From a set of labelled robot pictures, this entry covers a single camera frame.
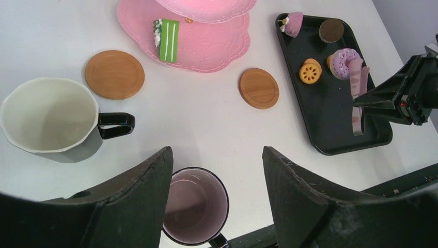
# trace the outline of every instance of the mug rim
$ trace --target mug rim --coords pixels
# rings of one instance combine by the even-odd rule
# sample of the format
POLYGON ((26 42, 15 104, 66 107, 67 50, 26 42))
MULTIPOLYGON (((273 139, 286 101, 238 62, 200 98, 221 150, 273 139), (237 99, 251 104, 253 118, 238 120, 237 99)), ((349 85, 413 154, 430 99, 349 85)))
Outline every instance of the mug rim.
POLYGON ((11 143, 12 145, 14 145, 14 146, 16 146, 16 147, 18 147, 18 148, 20 148, 20 149, 22 149, 22 150, 24 150, 24 151, 27 151, 27 152, 30 152, 30 153, 59 153, 59 152, 64 152, 64 151, 67 151, 67 150, 70 150, 71 148, 73 148, 73 147, 76 147, 76 146, 78 146, 78 145, 80 145, 80 144, 82 144, 83 142, 84 142, 84 140, 90 135, 90 133, 93 131, 93 129, 96 127, 96 125, 97 125, 97 123, 98 123, 98 120, 99 120, 99 105, 97 104, 97 101, 96 101, 96 99, 94 98, 94 96, 92 95, 92 93, 91 93, 91 91, 85 86, 85 85, 83 85, 83 84, 81 84, 81 83, 79 83, 79 82, 77 82, 77 81, 75 81, 75 80, 73 80, 73 79, 68 79, 68 78, 61 78, 61 77, 39 77, 39 78, 36 78, 36 79, 32 79, 32 80, 29 80, 29 81, 26 81, 26 82, 24 82, 24 83, 22 83, 21 85, 19 85, 17 88, 15 88, 3 101, 2 101, 2 105, 0 106, 0 127, 2 128, 2 130, 3 130, 3 133, 5 134, 5 136, 6 136, 6 139, 8 140, 8 142, 9 143, 11 143), (4 121, 3 121, 3 114, 4 114, 4 111, 5 111, 5 105, 6 105, 6 102, 13 96, 13 95, 15 95, 15 94, 17 94, 17 92, 20 90, 20 89, 22 89, 23 87, 25 87, 25 86, 27 86, 27 85, 30 85, 30 84, 36 84, 36 83, 40 83, 41 81, 44 81, 44 80, 60 80, 60 81, 65 81, 65 82, 69 82, 69 83, 73 83, 73 84, 76 84, 76 85, 78 85, 79 87, 81 87, 82 89, 84 89, 86 92, 87 92, 87 94, 91 97, 91 99, 92 99, 92 101, 93 101, 93 103, 94 103, 94 106, 95 106, 95 109, 96 109, 96 114, 95 114, 95 120, 94 120, 94 123, 93 123, 93 126, 90 128, 90 130, 88 130, 88 132, 87 132, 87 134, 86 135, 84 135, 84 137, 82 137, 79 141, 77 141, 76 143, 74 143, 74 144, 72 144, 72 145, 70 145, 70 146, 68 146, 68 147, 64 147, 64 148, 61 148, 61 149, 56 149, 56 150, 37 150, 37 149, 31 149, 31 148, 26 148, 26 147, 23 147, 22 145, 20 145, 20 144, 18 144, 10 135, 9 135, 9 133, 6 131, 6 127, 5 127, 5 124, 4 124, 4 121))
POLYGON ((225 185, 222 183, 222 181, 220 180, 220 178, 219 178, 218 176, 216 176, 215 173, 213 173, 213 172, 211 172, 211 171, 209 171, 209 170, 207 170, 207 169, 204 169, 204 168, 201 168, 201 167, 196 167, 196 166, 194 166, 194 167, 182 168, 182 169, 176 171, 175 173, 173 173, 173 174, 172 174, 172 178, 173 178, 174 175, 176 175, 177 173, 180 173, 180 172, 182 172, 182 171, 184 171, 184 170, 186 171, 186 170, 189 170, 189 169, 198 169, 198 170, 202 170, 202 171, 205 171, 205 172, 209 173, 209 174, 212 175, 213 177, 215 177, 215 178, 219 181, 219 183, 222 185, 222 188, 223 188, 224 191, 225 191, 225 196, 227 197, 227 214, 225 215, 224 222, 222 223, 222 226, 219 228, 219 230, 218 230, 213 236, 211 236, 210 238, 206 239, 205 241, 202 241, 202 242, 200 242, 200 243, 195 243, 195 244, 188 244, 188 243, 180 242, 180 241, 174 239, 169 233, 166 232, 166 230, 164 229, 164 223, 163 223, 163 225, 162 225, 162 230, 163 230, 164 234, 165 234, 168 238, 170 238, 173 242, 175 242, 175 243, 177 243, 177 244, 185 245, 185 246, 197 246, 197 245, 205 244, 205 243, 211 241, 212 239, 216 238, 219 234, 221 234, 222 228, 224 228, 225 223, 227 222, 227 219, 228 219, 228 213, 229 213, 229 211, 230 211, 230 199, 229 199, 229 197, 228 197, 227 189, 225 188, 225 185))

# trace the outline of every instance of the black mug handle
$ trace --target black mug handle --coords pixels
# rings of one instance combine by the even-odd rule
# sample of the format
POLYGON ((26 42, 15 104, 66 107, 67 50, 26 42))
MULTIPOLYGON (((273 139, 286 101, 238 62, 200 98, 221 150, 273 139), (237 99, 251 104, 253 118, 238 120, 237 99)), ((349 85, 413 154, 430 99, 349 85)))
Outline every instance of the black mug handle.
POLYGON ((231 244, 222 234, 217 235, 214 239, 208 242, 212 248, 231 248, 231 244))
POLYGON ((97 127, 102 139, 124 136, 134 130, 135 117, 128 113, 99 113, 97 127), (117 127, 103 129, 105 126, 117 127))

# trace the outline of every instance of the round wooden coaster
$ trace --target round wooden coaster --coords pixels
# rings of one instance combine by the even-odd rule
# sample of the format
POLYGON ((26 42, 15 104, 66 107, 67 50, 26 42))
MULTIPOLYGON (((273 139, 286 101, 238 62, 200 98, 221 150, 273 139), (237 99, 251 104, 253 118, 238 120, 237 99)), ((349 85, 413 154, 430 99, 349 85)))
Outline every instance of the round wooden coaster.
POLYGON ((85 80, 98 95, 122 100, 135 95, 143 86, 145 71, 132 55, 122 51, 105 51, 90 59, 85 80))
POLYGON ((277 82, 262 69, 246 70, 240 78, 239 90, 243 99, 257 109, 269 109, 278 101, 277 82))

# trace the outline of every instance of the pink plate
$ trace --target pink plate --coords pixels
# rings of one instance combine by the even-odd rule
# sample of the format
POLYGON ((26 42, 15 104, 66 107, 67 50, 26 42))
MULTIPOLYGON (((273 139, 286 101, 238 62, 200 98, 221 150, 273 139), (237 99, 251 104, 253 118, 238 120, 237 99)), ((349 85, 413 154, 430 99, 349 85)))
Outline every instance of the pink plate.
POLYGON ((241 16, 254 7, 257 0, 157 0, 166 9, 193 21, 221 23, 241 16))
POLYGON ((198 72, 224 69, 249 48, 249 14, 225 23, 185 22, 185 17, 165 9, 155 0, 122 0, 117 11, 124 30, 156 61, 198 72), (154 44, 153 21, 180 21, 177 63, 160 61, 154 44))

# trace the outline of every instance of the gray wall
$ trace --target gray wall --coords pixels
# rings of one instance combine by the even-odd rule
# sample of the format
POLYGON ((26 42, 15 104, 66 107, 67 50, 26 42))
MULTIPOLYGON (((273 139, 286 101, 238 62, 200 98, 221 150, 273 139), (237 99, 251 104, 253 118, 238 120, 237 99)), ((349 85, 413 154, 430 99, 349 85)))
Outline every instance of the gray wall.
MULTIPOLYGON (((372 0, 401 60, 425 52, 438 33, 438 0, 372 0)), ((438 131, 438 111, 430 119, 438 131)))

